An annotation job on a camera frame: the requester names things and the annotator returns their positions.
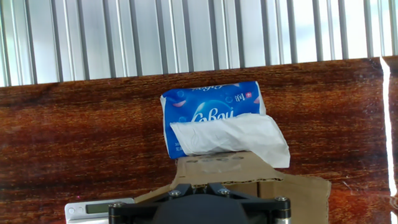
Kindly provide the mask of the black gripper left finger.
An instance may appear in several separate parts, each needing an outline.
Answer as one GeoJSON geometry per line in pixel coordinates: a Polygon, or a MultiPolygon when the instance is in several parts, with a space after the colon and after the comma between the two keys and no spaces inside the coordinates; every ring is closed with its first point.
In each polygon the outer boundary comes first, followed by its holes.
{"type": "Polygon", "coordinates": [[[166,202],[198,193],[192,184],[161,187],[134,199],[135,203],[113,202],[108,206],[109,224],[134,223],[138,219],[153,219],[157,210],[166,202]]]}

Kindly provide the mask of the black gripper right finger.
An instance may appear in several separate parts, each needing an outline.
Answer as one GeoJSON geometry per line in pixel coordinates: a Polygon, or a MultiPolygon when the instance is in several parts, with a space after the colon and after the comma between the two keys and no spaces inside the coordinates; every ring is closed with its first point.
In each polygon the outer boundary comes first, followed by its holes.
{"type": "Polygon", "coordinates": [[[291,202],[285,196],[263,199],[220,183],[199,187],[198,194],[210,196],[199,203],[204,206],[200,223],[291,223],[291,202]]]}

